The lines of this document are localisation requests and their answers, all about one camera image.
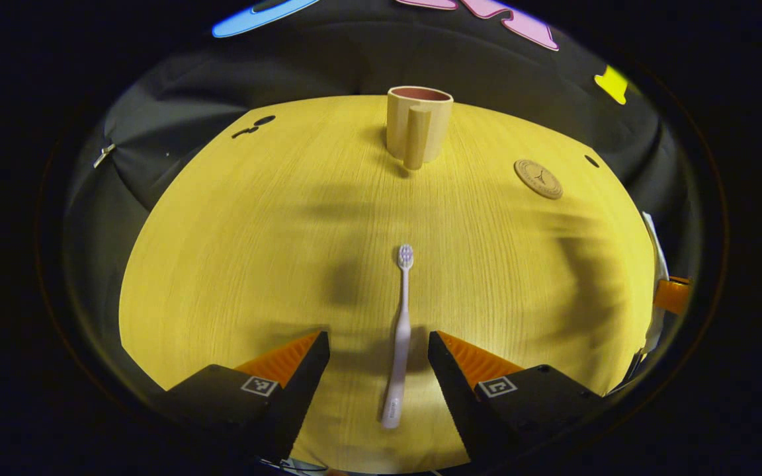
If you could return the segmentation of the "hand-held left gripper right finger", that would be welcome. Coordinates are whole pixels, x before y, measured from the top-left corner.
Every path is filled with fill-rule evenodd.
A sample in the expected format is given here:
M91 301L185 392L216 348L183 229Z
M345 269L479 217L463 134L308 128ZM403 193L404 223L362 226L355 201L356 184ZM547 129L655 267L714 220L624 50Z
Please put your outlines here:
M605 403L555 367L522 368L442 331L430 333L427 358L472 463L529 451Z

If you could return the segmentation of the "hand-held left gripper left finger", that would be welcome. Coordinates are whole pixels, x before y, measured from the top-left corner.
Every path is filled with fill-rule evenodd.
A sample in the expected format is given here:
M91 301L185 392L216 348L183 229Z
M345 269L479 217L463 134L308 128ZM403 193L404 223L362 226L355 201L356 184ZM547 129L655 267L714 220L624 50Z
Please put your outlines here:
M210 364L163 392L163 407L212 445L271 463L287 458L330 359L316 331L234 368Z

